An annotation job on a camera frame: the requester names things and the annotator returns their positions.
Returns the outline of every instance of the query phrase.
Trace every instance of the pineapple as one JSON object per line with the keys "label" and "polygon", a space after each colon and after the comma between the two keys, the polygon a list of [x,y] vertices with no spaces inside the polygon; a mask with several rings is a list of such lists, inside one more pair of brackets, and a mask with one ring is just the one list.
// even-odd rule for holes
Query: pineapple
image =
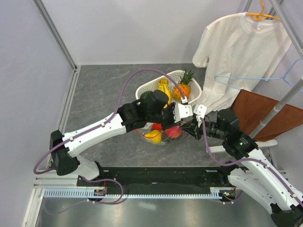
{"label": "pineapple", "polygon": [[[191,70],[189,72],[187,72],[187,70],[185,69],[184,70],[184,76],[183,76],[183,78],[181,78],[180,83],[178,83],[178,85],[181,88],[184,96],[186,96],[188,99],[189,99],[189,96],[190,96],[189,82],[192,80],[193,75],[194,75],[194,72],[191,72]],[[175,100],[181,102],[182,95],[180,94],[177,87],[174,87],[174,90],[172,92],[172,96]]]}

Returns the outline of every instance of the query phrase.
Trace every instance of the metal clothes rack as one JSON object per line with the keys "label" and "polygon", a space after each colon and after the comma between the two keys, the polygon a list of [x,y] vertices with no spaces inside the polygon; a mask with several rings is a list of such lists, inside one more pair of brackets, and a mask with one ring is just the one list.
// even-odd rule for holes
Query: metal clothes rack
{"label": "metal clothes rack", "polygon": [[[280,18],[286,32],[288,33],[290,39],[292,40],[294,46],[296,47],[299,55],[303,58],[303,42],[296,33],[292,24],[288,20],[286,14],[281,9],[280,4],[277,0],[269,0],[273,9]],[[247,11],[251,5],[252,0],[248,0],[245,6],[245,11]],[[303,76],[296,83],[296,85],[282,98],[282,100],[275,105],[271,112],[260,122],[260,124],[251,132],[250,137],[254,138],[267,124],[273,119],[274,116],[292,99],[296,93],[303,87]]]}

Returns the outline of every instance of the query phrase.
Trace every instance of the gray countertop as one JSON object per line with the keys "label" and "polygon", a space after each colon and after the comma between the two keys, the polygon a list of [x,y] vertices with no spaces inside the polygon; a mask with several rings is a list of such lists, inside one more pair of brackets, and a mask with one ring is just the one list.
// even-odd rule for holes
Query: gray countertop
{"label": "gray countertop", "polygon": [[[205,69],[193,64],[153,65],[92,65],[82,66],[74,93],[65,131],[74,131],[97,122],[113,112],[125,80],[140,68],[155,68],[169,73],[174,70],[193,70],[195,79],[203,87]],[[127,85],[122,104],[135,100],[136,89],[160,75],[154,72],[137,74]],[[211,120],[216,113],[211,113]],[[209,138],[210,146],[221,145],[222,141]],[[102,166],[215,166],[205,151],[202,140],[188,136],[176,144],[158,146],[146,142],[134,131],[112,137],[81,154],[98,161]],[[221,161],[233,160],[226,153],[215,155]]]}
{"label": "gray countertop", "polygon": [[[50,212],[82,199],[43,198]],[[114,206],[83,203],[60,215],[43,209],[36,227],[275,227],[268,212],[247,194],[233,205],[198,199],[126,199]]]}

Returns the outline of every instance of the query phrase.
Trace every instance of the lemon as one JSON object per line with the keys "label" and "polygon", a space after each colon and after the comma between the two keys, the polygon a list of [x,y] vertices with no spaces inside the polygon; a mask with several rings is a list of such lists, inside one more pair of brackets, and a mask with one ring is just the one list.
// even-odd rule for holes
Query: lemon
{"label": "lemon", "polygon": [[158,144],[161,142],[161,131],[152,130],[151,132],[144,135],[144,137],[153,144]]}

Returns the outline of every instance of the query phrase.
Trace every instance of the blue hanger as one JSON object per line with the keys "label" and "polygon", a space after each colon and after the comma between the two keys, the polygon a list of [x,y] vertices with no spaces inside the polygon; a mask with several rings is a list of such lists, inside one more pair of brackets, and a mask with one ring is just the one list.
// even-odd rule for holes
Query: blue hanger
{"label": "blue hanger", "polygon": [[292,70],[293,66],[299,61],[299,60],[303,60],[303,58],[299,58],[297,59],[293,65],[286,71],[286,73],[284,74],[284,76],[280,77],[280,78],[246,78],[246,77],[239,77],[239,78],[233,78],[233,77],[228,77],[228,76],[224,76],[224,75],[216,75],[214,77],[215,81],[221,83],[221,84],[224,84],[226,86],[229,86],[229,87],[232,87],[234,89],[237,89],[237,90],[241,90],[240,88],[238,87],[234,87],[232,85],[229,85],[229,84],[226,84],[224,82],[221,82],[221,81],[218,81],[216,80],[217,77],[223,77],[223,78],[229,78],[229,79],[232,79],[232,80],[239,80],[239,79],[264,79],[264,80],[278,80],[278,79],[283,79],[287,84],[289,84],[290,86],[294,87],[291,83],[289,83],[287,80],[286,80],[286,76],[287,74],[290,72],[290,70]]}

